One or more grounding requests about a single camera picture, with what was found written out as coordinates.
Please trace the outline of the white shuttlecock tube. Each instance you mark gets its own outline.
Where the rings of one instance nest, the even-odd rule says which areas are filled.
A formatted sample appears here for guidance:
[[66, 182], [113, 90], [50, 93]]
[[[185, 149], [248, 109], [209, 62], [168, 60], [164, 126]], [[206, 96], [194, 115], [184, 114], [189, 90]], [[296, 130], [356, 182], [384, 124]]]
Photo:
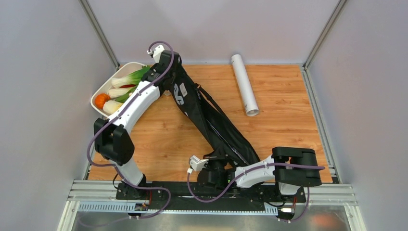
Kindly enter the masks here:
[[259, 108], [255, 99], [253, 88], [248, 77], [242, 56], [235, 54], [231, 57], [231, 64], [239, 87], [243, 106], [247, 116], [259, 114]]

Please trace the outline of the black Crossway racket bag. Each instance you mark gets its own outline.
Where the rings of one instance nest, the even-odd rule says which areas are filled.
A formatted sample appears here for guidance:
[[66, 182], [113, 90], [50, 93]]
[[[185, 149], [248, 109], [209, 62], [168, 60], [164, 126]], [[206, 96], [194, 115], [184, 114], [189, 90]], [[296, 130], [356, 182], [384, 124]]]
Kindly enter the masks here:
[[205, 156], [207, 159], [219, 156], [234, 167], [260, 161], [249, 141], [214, 99], [188, 76], [181, 64], [174, 64], [168, 73], [173, 79], [170, 92], [176, 105], [213, 148], [213, 152]]

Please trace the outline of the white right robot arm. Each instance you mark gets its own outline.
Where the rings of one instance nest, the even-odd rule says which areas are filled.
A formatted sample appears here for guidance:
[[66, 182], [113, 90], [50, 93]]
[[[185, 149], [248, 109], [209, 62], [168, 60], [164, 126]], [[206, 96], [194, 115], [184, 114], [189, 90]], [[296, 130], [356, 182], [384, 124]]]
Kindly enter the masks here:
[[223, 194], [231, 187], [250, 189], [265, 181], [276, 183], [275, 196], [280, 201], [289, 200], [301, 187], [322, 184], [316, 153], [313, 149], [274, 147], [272, 154], [254, 164], [226, 169], [226, 156], [205, 157], [193, 155], [189, 159], [188, 174], [198, 172], [200, 185], [221, 190]]

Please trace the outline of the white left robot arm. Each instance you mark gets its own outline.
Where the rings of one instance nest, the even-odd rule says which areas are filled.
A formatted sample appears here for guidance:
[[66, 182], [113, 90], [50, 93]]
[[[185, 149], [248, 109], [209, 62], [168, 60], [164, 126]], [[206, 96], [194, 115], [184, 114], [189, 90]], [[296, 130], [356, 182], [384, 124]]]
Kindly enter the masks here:
[[170, 88], [181, 59], [177, 52], [164, 50], [159, 60], [146, 73], [135, 92], [107, 119], [94, 122], [94, 148], [110, 162], [135, 199], [147, 193], [144, 174], [137, 167], [133, 154], [135, 146], [130, 137], [132, 128], [164, 91]]

